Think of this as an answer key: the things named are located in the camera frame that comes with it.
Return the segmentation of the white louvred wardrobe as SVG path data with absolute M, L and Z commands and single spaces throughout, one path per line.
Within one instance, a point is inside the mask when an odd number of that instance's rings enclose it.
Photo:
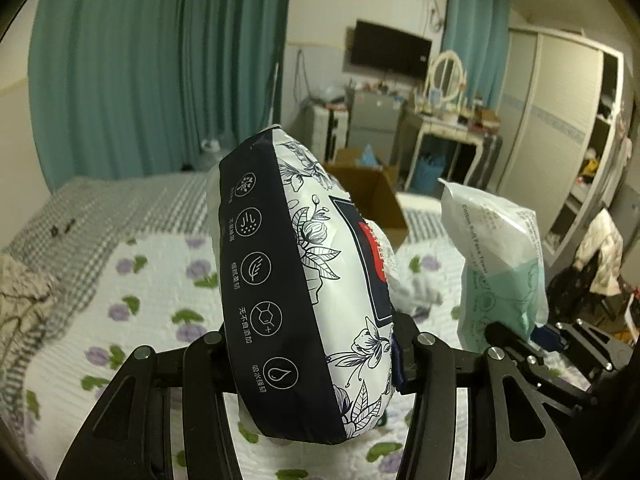
M 549 268 L 607 202 L 630 104 L 620 50 L 550 28 L 510 29 L 497 106 L 502 150 L 489 187 L 535 211 Z

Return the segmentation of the dark checkered suitcase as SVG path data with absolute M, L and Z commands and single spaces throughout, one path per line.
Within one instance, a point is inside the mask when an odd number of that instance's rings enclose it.
M 475 168 L 475 186 L 486 191 L 502 149 L 503 140 L 498 133 L 486 132 L 483 136 L 482 154 Z

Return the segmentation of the teal cotton towel pack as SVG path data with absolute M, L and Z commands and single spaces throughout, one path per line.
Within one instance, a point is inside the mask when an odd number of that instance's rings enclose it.
M 478 188 L 446 182 L 442 225 L 464 258 L 458 337 L 483 352 L 498 322 L 525 340 L 548 322 L 536 212 Z

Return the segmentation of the clear water jug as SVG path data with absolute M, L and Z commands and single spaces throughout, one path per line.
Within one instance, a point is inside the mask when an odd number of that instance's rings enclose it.
M 224 148 L 216 139 L 205 139 L 201 143 L 200 154 L 194 165 L 196 171 L 209 172 L 209 170 L 218 166 L 219 163 L 231 151 Z

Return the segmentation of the patterned pillow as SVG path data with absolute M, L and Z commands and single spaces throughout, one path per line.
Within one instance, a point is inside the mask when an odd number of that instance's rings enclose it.
M 1 375 L 16 363 L 28 334 L 45 326 L 62 296 L 58 279 L 1 255 Z

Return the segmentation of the white dressing table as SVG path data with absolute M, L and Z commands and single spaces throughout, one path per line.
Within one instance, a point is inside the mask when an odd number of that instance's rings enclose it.
M 451 122 L 443 122 L 440 119 L 419 114 L 416 112 L 405 112 L 398 122 L 398 162 L 399 167 L 404 164 L 406 150 L 409 150 L 408 174 L 402 190 L 406 193 L 410 190 L 410 185 L 416 172 L 416 165 L 423 148 L 425 139 L 447 141 L 456 144 L 456 152 L 460 151 L 462 145 L 469 145 L 474 148 L 474 156 L 469 170 L 466 172 L 463 184 L 472 188 L 487 188 L 491 170 L 487 164 L 489 162 L 489 142 L 492 140 L 490 134 L 476 131 L 462 125 L 454 125 Z M 451 169 L 454 169 L 459 155 L 454 154 L 451 162 Z

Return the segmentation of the white floral quilt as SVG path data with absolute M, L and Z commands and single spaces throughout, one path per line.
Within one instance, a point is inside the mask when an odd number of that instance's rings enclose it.
M 212 248 L 201 237 L 148 235 L 114 249 L 88 307 L 26 372 L 26 454 L 43 478 L 55 477 L 106 383 L 134 348 L 184 347 L 220 326 L 217 287 L 194 283 L 214 272 Z M 268 439 L 240 421 L 234 396 L 224 402 L 247 479 L 394 478 L 413 407 L 412 396 L 394 396 L 381 427 L 321 446 Z

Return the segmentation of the black glasses on bed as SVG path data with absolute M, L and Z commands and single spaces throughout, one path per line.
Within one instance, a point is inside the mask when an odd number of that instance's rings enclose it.
M 50 234 L 52 237 L 62 236 L 63 234 L 67 234 L 70 232 L 72 227 L 76 224 L 76 219 L 71 218 L 66 223 L 61 224 L 60 226 L 51 226 Z

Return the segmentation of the white jacket on chair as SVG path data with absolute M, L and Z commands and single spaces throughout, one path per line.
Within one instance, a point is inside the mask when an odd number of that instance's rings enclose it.
M 622 267 L 624 240 L 606 208 L 589 223 L 586 234 L 575 252 L 573 266 L 581 271 L 594 256 L 597 271 L 589 287 L 593 294 L 617 296 L 620 294 L 620 268 Z

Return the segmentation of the grey mini fridge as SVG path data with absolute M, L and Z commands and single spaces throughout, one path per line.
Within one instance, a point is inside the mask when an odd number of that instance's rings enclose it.
M 389 165 L 396 143 L 402 101 L 393 96 L 355 90 L 350 95 L 349 148 L 372 148 L 376 157 Z

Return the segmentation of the white sock blue trim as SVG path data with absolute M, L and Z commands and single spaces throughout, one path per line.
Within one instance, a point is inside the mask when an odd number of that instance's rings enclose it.
M 442 293 L 424 276 L 408 280 L 390 278 L 390 301 L 402 313 L 417 316 L 429 314 L 431 308 L 442 304 Z

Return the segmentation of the floral black-white tissue pack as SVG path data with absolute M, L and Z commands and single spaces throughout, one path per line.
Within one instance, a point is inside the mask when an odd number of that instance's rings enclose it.
M 393 394 L 393 314 L 381 246 L 349 192 L 281 127 L 209 175 L 236 393 L 265 436 L 339 444 Z

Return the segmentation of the black wall television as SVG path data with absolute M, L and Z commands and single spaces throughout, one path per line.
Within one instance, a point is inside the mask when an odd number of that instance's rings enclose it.
M 356 21 L 350 62 L 412 79 L 424 79 L 431 40 L 371 22 Z

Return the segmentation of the white oval vanity mirror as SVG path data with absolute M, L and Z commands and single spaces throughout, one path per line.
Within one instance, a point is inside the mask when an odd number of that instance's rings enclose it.
M 454 50 L 439 53 L 427 71 L 425 95 L 431 108 L 459 105 L 466 87 L 466 71 Z

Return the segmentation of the blue plastic basket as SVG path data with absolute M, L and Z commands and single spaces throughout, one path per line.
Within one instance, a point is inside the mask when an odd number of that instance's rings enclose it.
M 412 192 L 422 195 L 432 195 L 438 179 L 442 176 L 446 164 L 443 154 L 427 154 L 416 162 L 410 183 Z

